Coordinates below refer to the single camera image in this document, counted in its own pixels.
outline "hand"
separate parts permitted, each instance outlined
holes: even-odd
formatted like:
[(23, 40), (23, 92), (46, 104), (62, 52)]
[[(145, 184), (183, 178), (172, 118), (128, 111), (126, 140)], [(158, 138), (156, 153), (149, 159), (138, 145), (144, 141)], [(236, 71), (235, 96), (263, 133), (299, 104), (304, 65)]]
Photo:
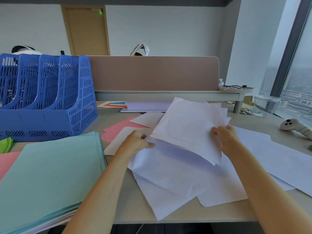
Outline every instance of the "hand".
[(228, 156), (231, 151), (237, 149), (239, 145), (242, 145), (237, 136), (236, 130), (232, 126), (219, 126), (218, 128), (213, 127), (212, 132), (219, 137), (222, 143), (222, 152), (226, 156)]
[(138, 130), (134, 130), (127, 138), (122, 142), (116, 151), (117, 153), (126, 153), (132, 158), (132, 156), (141, 149), (154, 148), (155, 144), (145, 140), (146, 135)]

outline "brown partition panel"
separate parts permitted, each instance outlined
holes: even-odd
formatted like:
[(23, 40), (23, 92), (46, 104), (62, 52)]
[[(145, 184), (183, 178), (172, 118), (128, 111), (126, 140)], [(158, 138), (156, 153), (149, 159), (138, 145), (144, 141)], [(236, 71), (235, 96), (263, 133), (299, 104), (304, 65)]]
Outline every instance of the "brown partition panel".
[(95, 90), (213, 91), (217, 57), (89, 56)]

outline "dark floor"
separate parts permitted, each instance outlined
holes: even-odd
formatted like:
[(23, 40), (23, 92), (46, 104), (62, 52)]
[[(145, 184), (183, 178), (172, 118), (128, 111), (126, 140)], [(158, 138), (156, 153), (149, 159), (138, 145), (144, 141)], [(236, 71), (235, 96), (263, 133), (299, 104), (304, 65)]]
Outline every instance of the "dark floor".
[[(136, 234), (142, 224), (113, 225), (111, 234)], [(65, 226), (51, 228), (48, 234), (61, 234)], [(213, 234), (209, 223), (144, 224), (138, 234)]]

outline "window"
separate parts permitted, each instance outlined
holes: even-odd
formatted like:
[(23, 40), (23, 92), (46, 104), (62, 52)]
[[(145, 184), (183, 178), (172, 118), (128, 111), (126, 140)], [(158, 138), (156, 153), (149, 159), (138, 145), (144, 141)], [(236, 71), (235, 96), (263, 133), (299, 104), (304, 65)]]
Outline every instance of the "window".
[(259, 94), (281, 98), (275, 114), (312, 125), (312, 0), (287, 0)]
[(312, 124), (312, 12), (306, 20), (285, 83), (277, 115)]

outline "desk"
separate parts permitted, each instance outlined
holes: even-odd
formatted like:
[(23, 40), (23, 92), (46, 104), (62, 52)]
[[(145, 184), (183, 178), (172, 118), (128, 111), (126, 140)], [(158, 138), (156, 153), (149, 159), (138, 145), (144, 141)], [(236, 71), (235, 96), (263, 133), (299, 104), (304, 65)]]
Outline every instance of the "desk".
[[(306, 139), (300, 133), (293, 133), (279, 130), (279, 125), (284, 119), (272, 116), (271, 118), (259, 118), (253, 115), (243, 115), (233, 113), (233, 106), (223, 102), (222, 107), (229, 109), (228, 117), (232, 117), (230, 124), (248, 130), (254, 130), (271, 135), (274, 142), (286, 145), (303, 153), (312, 155), (306, 147), (311, 141)], [(92, 131), (99, 132), (122, 120), (126, 120), (131, 116), (139, 116), (139, 113), (119, 113), (120, 109), (98, 108), (98, 118), (84, 131), (89, 133)], [(101, 141), (103, 149), (109, 143)], [(12, 148), (12, 152), (21, 151), (28, 144), (16, 143)], [(105, 156), (107, 163), (112, 160), (112, 156)], [(288, 194), (312, 217), (312, 197), (306, 195), (299, 190), (288, 191)], [(232, 222), (232, 221), (255, 221), (256, 216), (248, 200), (241, 200), (228, 204), (217, 205), (209, 208), (203, 207), (197, 198), (189, 201), (181, 208), (171, 213), (161, 222), (177, 223), (177, 222)], [(115, 215), (115, 224), (130, 223), (157, 223), (153, 211), (139, 189), (132, 172), (127, 169), (123, 185), (121, 187), (118, 205)]]

